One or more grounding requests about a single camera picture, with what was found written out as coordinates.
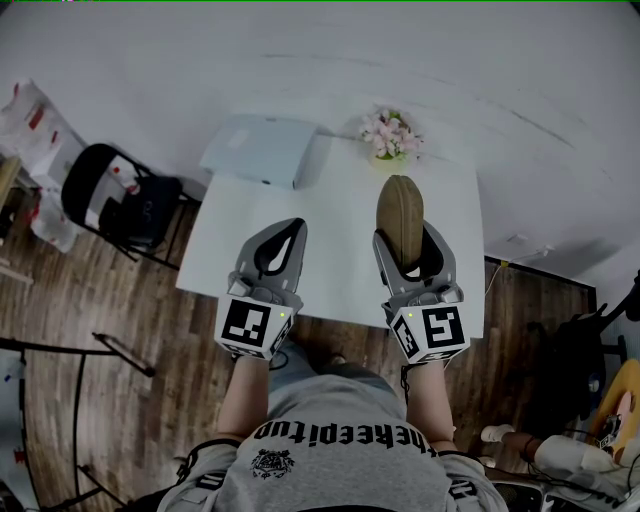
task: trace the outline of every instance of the white wall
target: white wall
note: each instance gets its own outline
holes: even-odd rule
[[[87,141],[204,184],[231,112],[349,136],[391,104],[476,165],[487,253],[551,244],[539,266],[577,277],[640,239],[639,51],[627,4],[14,5],[0,100],[32,77]]]

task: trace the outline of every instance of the black cable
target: black cable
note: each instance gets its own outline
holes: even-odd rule
[[[585,434],[595,440],[598,440],[598,436],[594,436],[591,432],[587,432],[586,430],[580,430],[577,428],[565,428],[562,432],[577,432],[578,434]]]
[[[529,458],[529,454],[527,453],[527,448],[529,448],[529,443],[530,443],[531,441],[534,441],[534,440],[535,440],[535,437],[534,437],[534,436],[531,436],[531,437],[529,438],[529,440],[528,440],[526,443],[524,443],[524,449],[523,449],[523,455],[524,455],[524,457],[523,457],[523,458],[525,459],[525,462],[526,462],[527,464],[529,464],[529,465],[531,465],[531,463],[532,463],[533,461]]]
[[[631,468],[629,469],[629,480],[631,478],[631,471],[633,471],[633,465],[635,464],[635,460],[634,462],[631,464]],[[627,501],[629,499],[630,496],[627,496],[624,500],[620,501],[618,498],[615,498],[613,496],[609,496],[608,494],[605,494],[603,492],[600,491],[595,491],[593,489],[589,489],[588,487],[584,487],[580,484],[577,484],[575,482],[571,482],[569,480],[563,480],[561,478],[555,478],[552,477],[551,475],[545,473],[544,471],[540,470],[540,468],[537,468],[536,466],[534,466],[533,464],[531,464],[530,462],[527,462],[527,471],[528,471],[528,475],[524,475],[522,473],[512,473],[510,471],[505,471],[504,469],[498,469],[498,468],[489,468],[489,466],[484,466],[485,468],[491,469],[492,471],[498,471],[499,473],[504,473],[505,475],[509,475],[509,476],[514,476],[516,478],[520,478],[521,480],[528,480],[531,482],[543,482],[546,484],[549,484],[553,487],[565,487],[568,489],[573,489],[573,490],[577,490],[577,491],[582,491],[585,492],[587,494],[591,494],[591,495],[595,495],[598,496],[604,500],[606,500],[607,502],[612,501],[613,503],[617,504],[617,506],[621,505],[622,503],[624,503],[625,501]],[[531,474],[531,469],[534,469],[538,472],[537,475]]]
[[[423,366],[427,363],[417,363],[417,364],[405,364],[400,368],[400,387],[404,390],[404,401],[407,405],[409,405],[409,382],[407,378],[409,377],[409,370],[413,370],[416,366]]]
[[[273,368],[271,368],[271,365],[269,365],[269,371],[270,372],[273,372],[273,371],[276,371],[276,370],[280,370],[280,369],[284,368],[285,366],[287,366],[289,364],[289,356],[284,351],[283,352],[278,352],[278,354],[282,354],[285,357],[286,360],[280,366],[274,366]]]

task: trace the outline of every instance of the wooden floor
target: wooden floor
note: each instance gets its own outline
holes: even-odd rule
[[[35,284],[0,276],[0,336],[69,347],[100,348],[92,331],[117,336],[152,364],[153,379],[117,358],[89,357],[80,401],[78,459],[121,498],[128,500],[175,481],[171,460],[215,432],[230,376],[228,355],[213,343],[216,300],[175,288],[177,273],[134,263],[97,237],[83,235],[67,255],[37,240],[23,210],[0,257],[30,273]],[[195,217],[174,250],[184,251]],[[486,263],[486,281],[495,270]],[[457,426],[456,443],[472,453],[492,453],[505,468],[515,454],[483,445],[482,427],[521,424],[535,386],[537,342],[529,321],[553,330],[587,311],[584,289],[529,273],[500,270],[486,299],[485,337],[455,358],[447,384]],[[302,316],[292,333],[316,351],[341,351],[386,377],[400,394],[403,356],[382,329]],[[74,495],[72,411],[79,356],[27,352],[28,455],[42,506]],[[81,491],[91,483],[80,476]],[[73,510],[113,510],[105,496]]]

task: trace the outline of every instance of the black stand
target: black stand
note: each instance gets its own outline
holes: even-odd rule
[[[76,394],[74,398],[73,404],[73,467],[74,467],[74,477],[75,477],[75,492],[76,496],[74,498],[70,498],[68,500],[64,500],[62,503],[58,505],[54,505],[53,507],[41,507],[41,512],[54,512],[59,510],[66,510],[69,507],[81,503],[82,501],[99,494],[100,492],[104,492],[111,499],[116,501],[121,506],[126,506],[126,503],[118,498],[115,494],[109,491],[106,487],[104,487],[95,477],[93,477],[90,473],[89,466],[79,466],[78,465],[78,408],[80,406],[80,393],[82,391],[82,377],[84,375],[84,365],[87,359],[87,356],[116,356],[125,361],[131,367],[135,368],[137,371],[142,373],[146,377],[153,377],[155,375],[155,370],[144,364],[144,362],[137,359],[132,354],[126,354],[124,347],[121,346],[120,342],[110,336],[108,334],[101,333],[91,333],[95,340],[102,343],[108,350],[85,350],[79,348],[67,348],[67,347],[54,347],[51,345],[41,345],[38,343],[28,343],[24,341],[16,341],[10,340],[7,338],[0,338],[0,349],[6,350],[15,350],[21,353],[21,358],[23,363],[25,363],[24,353],[26,350],[36,350],[41,352],[51,352],[57,354],[77,354],[81,356],[80,366],[78,367],[78,380],[76,383]],[[25,447],[25,463],[27,465],[27,470],[29,471],[29,477],[31,478],[31,482],[33,483],[33,476],[31,475],[31,467],[29,466],[29,456],[27,450],[27,434],[26,434],[26,418],[25,418],[25,401],[24,401],[24,379],[21,379],[20,386],[20,409],[22,412],[22,442]],[[78,480],[78,471],[84,474],[96,487],[88,492],[80,494],[80,482]]]
[[[586,420],[602,399],[606,382],[604,355],[627,358],[624,337],[617,345],[603,345],[600,334],[622,313],[632,322],[640,321],[640,271],[634,285],[611,313],[603,315],[607,304],[591,315],[574,315],[549,336],[542,324],[527,324],[529,332],[540,335],[541,376],[531,400],[523,430],[540,439],[560,434],[576,416]]]

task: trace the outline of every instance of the shoe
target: shoe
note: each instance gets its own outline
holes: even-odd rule
[[[376,211],[381,230],[405,274],[415,270],[422,254],[422,195],[407,176],[391,176],[382,187]]]
[[[347,360],[344,358],[344,356],[342,354],[331,354],[331,357],[329,358],[329,366],[338,366],[341,364],[345,364],[347,362]]]
[[[493,457],[487,457],[486,455],[483,455],[482,457],[478,457],[478,460],[480,461],[480,464],[482,464],[485,467],[488,467],[488,468],[496,467],[496,459],[494,459]]]
[[[480,439],[485,443],[499,443],[502,441],[502,436],[508,432],[515,432],[511,425],[488,425],[482,429],[480,433]]]

